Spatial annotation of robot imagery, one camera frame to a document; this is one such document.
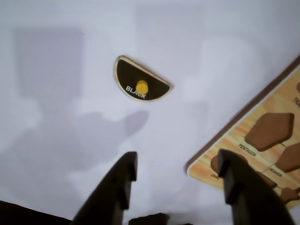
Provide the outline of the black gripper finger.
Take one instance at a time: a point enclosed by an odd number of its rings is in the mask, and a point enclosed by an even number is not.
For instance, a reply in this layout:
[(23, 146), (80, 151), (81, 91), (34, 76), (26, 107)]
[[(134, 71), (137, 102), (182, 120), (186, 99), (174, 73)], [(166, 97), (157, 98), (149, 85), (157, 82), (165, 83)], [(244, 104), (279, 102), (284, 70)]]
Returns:
[(294, 224), (277, 193), (237, 154), (220, 149), (217, 163), (234, 225)]
[(73, 225), (121, 225), (129, 209), (131, 184), (137, 180), (137, 152), (125, 153), (80, 208)]

